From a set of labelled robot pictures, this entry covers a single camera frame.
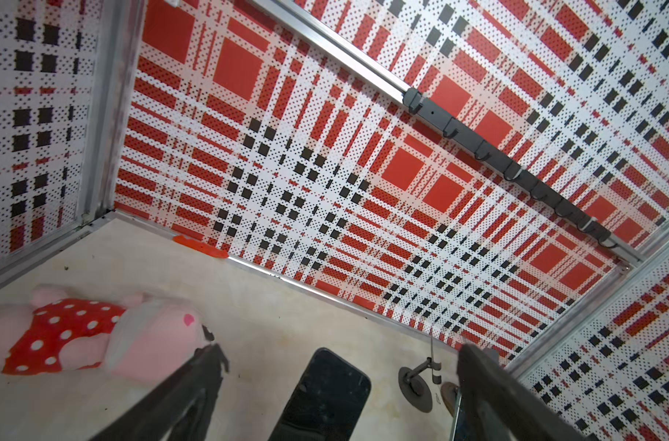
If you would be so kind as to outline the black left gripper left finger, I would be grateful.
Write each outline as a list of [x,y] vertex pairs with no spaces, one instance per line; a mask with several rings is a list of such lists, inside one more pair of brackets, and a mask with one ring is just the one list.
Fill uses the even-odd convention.
[[127,413],[93,436],[95,440],[204,440],[229,361],[208,345]]

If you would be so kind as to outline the dark phone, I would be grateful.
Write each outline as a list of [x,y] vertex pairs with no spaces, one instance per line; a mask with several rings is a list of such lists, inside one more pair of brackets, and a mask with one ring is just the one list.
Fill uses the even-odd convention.
[[453,389],[454,393],[454,411],[453,424],[451,428],[450,441],[465,441],[467,439],[466,433],[466,416],[463,410],[463,399],[459,388]]

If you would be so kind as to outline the black phone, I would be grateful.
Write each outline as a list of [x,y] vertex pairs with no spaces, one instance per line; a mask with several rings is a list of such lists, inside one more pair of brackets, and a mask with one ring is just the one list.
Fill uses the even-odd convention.
[[321,347],[314,352],[269,438],[348,440],[371,388],[363,371]]

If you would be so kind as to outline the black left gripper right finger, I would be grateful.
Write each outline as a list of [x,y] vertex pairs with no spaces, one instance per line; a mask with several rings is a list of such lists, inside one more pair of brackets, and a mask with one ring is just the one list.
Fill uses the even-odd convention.
[[461,347],[457,376],[472,440],[584,439],[475,345]]

